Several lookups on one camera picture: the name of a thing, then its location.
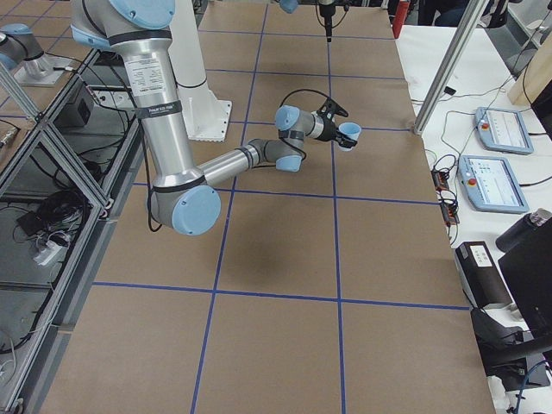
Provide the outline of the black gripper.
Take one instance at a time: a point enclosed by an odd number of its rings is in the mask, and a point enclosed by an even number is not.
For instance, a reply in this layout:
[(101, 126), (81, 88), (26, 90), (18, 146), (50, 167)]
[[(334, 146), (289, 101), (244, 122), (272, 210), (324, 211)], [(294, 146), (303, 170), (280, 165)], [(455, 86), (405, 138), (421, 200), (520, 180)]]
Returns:
[(327, 42), (332, 41), (333, 33), (333, 15), (336, 13), (335, 0), (318, 0), (320, 16), (323, 17), (323, 25)]
[(336, 141), (340, 149), (353, 149), (358, 142), (357, 137), (349, 137), (347, 135), (339, 135), (338, 128), (332, 119), (322, 117), (323, 130), (318, 136), (318, 140), (322, 142)]

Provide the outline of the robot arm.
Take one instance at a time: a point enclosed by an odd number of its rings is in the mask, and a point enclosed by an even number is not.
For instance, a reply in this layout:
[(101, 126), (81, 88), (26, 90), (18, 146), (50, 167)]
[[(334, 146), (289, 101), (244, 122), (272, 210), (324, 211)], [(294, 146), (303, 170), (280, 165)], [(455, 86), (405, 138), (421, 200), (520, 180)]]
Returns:
[[(298, 0), (279, 0), (279, 7), (287, 14), (292, 14), (299, 6)], [(332, 42), (333, 17), (336, 14), (336, 2), (331, 0), (315, 1), (317, 21), (323, 27), (326, 41)]]
[(147, 209), (181, 234), (201, 235), (215, 224), (222, 208), (216, 184), (262, 163), (297, 172), (308, 139), (333, 141), (344, 151), (358, 141), (357, 124), (335, 124), (345, 110), (332, 99), (314, 112), (281, 105), (277, 139), (255, 139), (199, 165), (190, 142), (222, 138), (230, 102), (207, 85), (191, 3), (74, 1), (72, 33), (76, 42), (122, 58), (156, 171)]

